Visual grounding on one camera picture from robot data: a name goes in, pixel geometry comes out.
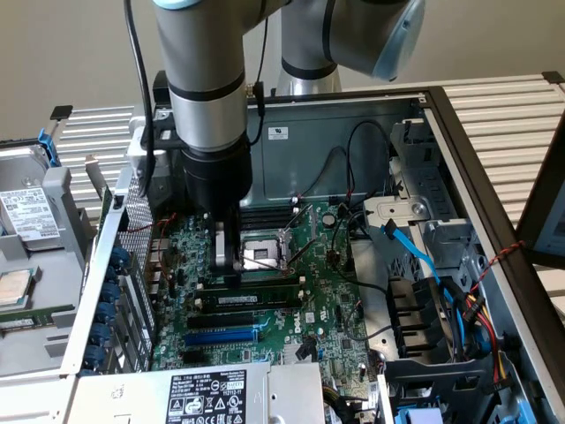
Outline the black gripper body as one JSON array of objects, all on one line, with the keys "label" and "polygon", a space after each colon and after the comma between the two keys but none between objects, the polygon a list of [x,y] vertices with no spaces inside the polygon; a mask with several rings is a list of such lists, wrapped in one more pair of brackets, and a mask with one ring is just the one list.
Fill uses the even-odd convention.
[{"label": "black gripper body", "polygon": [[181,157],[191,200],[216,221],[226,221],[234,216],[239,202],[252,185],[248,140],[238,140],[215,152],[187,148],[181,151]]}]

